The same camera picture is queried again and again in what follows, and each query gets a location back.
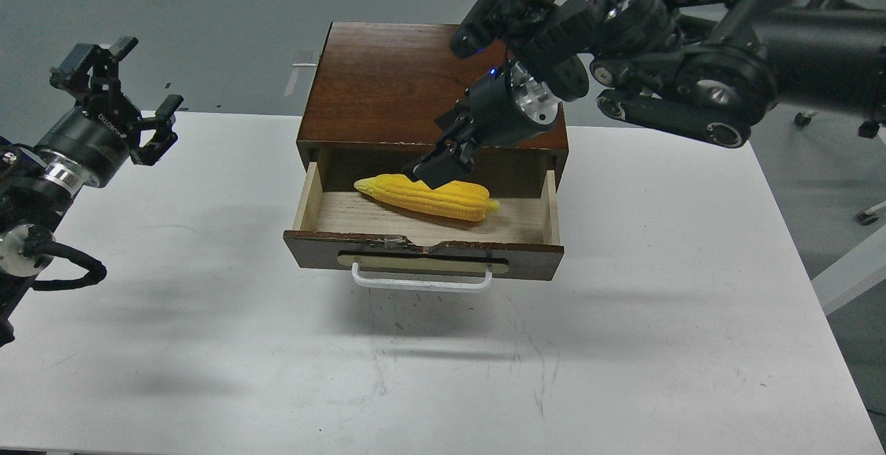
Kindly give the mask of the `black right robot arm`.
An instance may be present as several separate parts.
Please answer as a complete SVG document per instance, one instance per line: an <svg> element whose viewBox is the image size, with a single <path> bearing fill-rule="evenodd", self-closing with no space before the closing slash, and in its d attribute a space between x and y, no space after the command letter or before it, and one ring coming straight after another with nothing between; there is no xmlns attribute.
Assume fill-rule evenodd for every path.
<svg viewBox="0 0 886 455"><path fill-rule="evenodd" d="M551 130L590 79L607 117L727 148L782 101L857 116L865 139L884 127L884 11L846 0L477 0L449 47L497 39L512 57L437 118L408 179L462 179L478 149Z"/></svg>

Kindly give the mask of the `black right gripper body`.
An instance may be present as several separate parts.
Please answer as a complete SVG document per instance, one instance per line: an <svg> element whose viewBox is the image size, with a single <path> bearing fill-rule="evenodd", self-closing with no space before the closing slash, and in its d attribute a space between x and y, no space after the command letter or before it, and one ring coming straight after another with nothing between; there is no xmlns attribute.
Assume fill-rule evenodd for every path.
<svg viewBox="0 0 886 455"><path fill-rule="evenodd" d="M556 126L560 98L518 60L480 76L459 100L465 129L459 144L469 149L510 147Z"/></svg>

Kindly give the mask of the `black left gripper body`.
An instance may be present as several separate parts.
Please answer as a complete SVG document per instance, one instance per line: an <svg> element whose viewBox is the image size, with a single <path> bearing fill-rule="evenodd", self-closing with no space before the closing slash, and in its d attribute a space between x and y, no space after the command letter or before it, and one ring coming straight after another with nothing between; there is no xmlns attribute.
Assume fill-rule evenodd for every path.
<svg viewBox="0 0 886 455"><path fill-rule="evenodd" d="M82 110L68 111L35 146L36 152L54 153L73 161L91 174L88 186L104 188L130 158L129 146L108 124L86 117Z"/></svg>

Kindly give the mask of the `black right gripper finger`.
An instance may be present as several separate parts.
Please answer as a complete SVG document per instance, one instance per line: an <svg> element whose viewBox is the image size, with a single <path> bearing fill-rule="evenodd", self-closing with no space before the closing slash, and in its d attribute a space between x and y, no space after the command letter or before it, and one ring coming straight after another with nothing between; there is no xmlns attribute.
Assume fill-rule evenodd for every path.
<svg viewBox="0 0 886 455"><path fill-rule="evenodd" d="M443 130L444 133L444 131L453 124L455 118L457 117L469 117L471 118L471 120L473 120L471 112L469 112L469 108L463 107L461 102L457 102L452 110L447 111L445 112L445 114L441 114L439 117L437 117L435 123L441 130ZM413 181L413 165L417 164L418 161L405 165L405 167L403 168L403 174L408 177L408 180Z"/></svg>
<svg viewBox="0 0 886 455"><path fill-rule="evenodd" d="M433 190L471 173L478 149L476 129L471 118L455 118L433 149L413 165L413 181L423 181Z"/></svg>

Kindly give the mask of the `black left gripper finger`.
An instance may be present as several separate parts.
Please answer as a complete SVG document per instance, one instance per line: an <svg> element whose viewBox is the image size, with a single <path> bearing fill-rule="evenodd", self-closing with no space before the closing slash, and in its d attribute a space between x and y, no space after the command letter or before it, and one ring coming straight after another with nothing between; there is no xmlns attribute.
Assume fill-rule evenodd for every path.
<svg viewBox="0 0 886 455"><path fill-rule="evenodd" d="M119 78L120 62L137 44L133 36L123 36L109 48L76 44L59 67L50 69L48 82L73 96L86 112L137 112Z"/></svg>
<svg viewBox="0 0 886 455"><path fill-rule="evenodd" d="M139 116L129 123L129 153L133 164L152 167L177 142L178 136L173 130L175 111L183 101L183 96L170 94L152 117ZM143 131L152 131L153 134L147 143L141 145Z"/></svg>

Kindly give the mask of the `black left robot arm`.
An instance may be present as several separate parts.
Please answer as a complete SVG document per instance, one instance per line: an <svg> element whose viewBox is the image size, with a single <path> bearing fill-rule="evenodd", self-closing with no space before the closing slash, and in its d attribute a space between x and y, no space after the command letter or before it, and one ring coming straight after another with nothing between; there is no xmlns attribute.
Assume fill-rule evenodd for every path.
<svg viewBox="0 0 886 455"><path fill-rule="evenodd" d="M120 62L136 45L132 36L107 48L75 45L50 78L73 107L36 145L2 140L2 345L14 339L9 318L27 291L91 287L107 277L100 260L54 237L80 190L107 186L125 161L152 166L177 142L180 95L144 117L123 94Z"/></svg>

